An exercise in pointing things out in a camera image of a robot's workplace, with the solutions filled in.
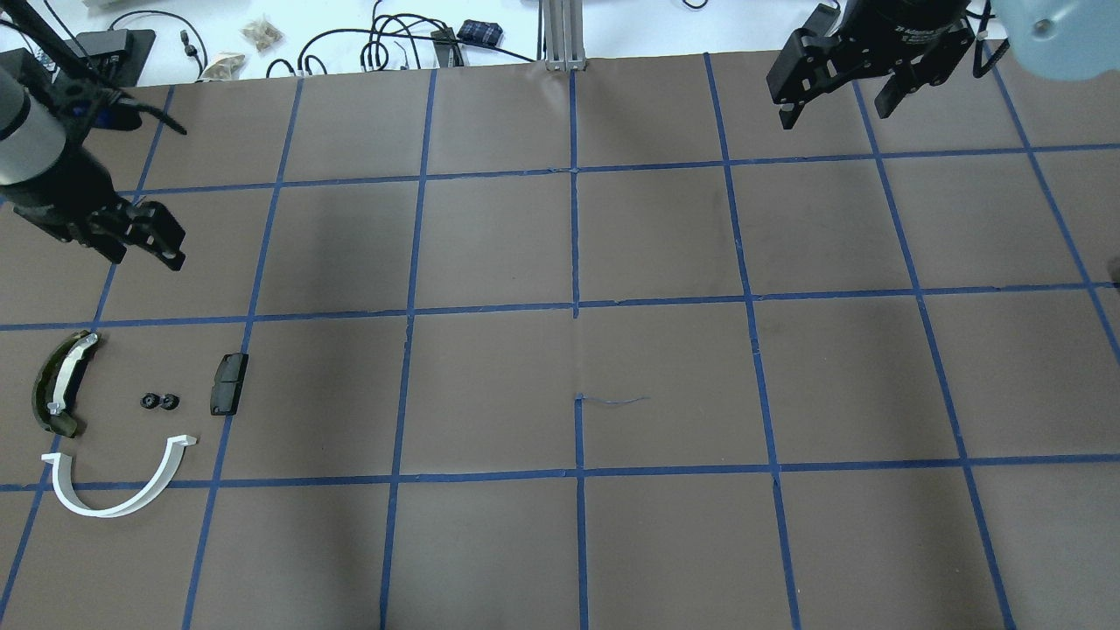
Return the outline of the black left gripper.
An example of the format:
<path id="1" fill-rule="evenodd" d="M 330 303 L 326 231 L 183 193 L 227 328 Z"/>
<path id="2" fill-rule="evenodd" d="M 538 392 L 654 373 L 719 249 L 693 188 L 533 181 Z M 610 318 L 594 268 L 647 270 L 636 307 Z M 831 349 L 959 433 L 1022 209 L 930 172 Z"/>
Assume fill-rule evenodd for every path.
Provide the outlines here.
<path id="1" fill-rule="evenodd" d="M 186 231 L 156 200 L 130 202 L 116 194 L 108 168 L 85 149 L 64 149 L 59 160 L 27 182 L 3 185 L 16 215 L 60 242 L 80 245 L 120 265 L 136 245 L 180 271 Z"/>

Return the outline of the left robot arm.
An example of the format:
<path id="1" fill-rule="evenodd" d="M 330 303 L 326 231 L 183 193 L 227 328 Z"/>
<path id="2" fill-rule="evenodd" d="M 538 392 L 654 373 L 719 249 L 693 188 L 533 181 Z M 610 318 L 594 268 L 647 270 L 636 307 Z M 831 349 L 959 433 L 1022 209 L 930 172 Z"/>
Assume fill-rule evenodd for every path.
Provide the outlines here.
<path id="1" fill-rule="evenodd" d="M 186 231 L 164 203 L 130 202 L 84 141 L 93 129 L 133 131 L 151 115 L 176 133 L 186 128 L 115 85 L 91 80 L 53 84 L 40 71 L 3 70 L 1 187 L 16 215 L 54 240 L 76 242 L 122 263 L 129 247 L 179 271 Z"/>

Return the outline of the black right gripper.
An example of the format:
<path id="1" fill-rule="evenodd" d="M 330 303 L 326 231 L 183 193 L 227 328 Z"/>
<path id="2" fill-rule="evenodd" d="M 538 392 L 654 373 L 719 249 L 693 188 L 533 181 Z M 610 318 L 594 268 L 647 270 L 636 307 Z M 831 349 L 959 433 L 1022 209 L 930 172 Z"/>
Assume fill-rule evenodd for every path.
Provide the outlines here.
<path id="1" fill-rule="evenodd" d="M 766 76 L 780 123 L 792 130 L 801 110 L 844 85 L 885 77 L 872 100 L 887 119 L 908 95 L 948 82 L 976 44 L 965 1 L 849 1 L 816 4 L 788 35 Z"/>

